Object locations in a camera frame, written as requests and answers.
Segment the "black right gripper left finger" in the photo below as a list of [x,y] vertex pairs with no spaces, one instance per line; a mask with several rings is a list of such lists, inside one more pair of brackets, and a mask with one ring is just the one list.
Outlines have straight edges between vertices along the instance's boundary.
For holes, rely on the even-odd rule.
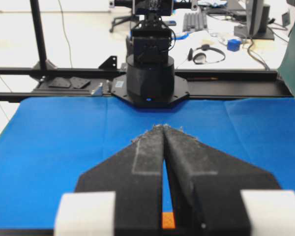
[[61,197],[54,234],[160,235],[163,145],[163,128],[155,126],[81,174],[74,192]]

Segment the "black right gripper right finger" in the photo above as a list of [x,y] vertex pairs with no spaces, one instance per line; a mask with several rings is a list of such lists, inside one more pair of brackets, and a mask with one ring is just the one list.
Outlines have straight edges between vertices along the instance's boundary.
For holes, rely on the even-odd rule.
[[295,192],[273,173],[164,127],[166,154],[206,236],[295,236]]

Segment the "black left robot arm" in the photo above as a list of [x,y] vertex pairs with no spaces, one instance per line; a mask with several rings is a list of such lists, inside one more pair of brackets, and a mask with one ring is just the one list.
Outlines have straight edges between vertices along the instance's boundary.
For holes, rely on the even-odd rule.
[[[176,37],[161,16],[171,15],[173,2],[136,0],[132,10],[145,18],[131,30],[128,96],[144,103],[168,101],[175,85],[168,52]],[[163,159],[163,127],[158,125],[80,175],[75,191],[61,197],[54,235],[162,235]]]

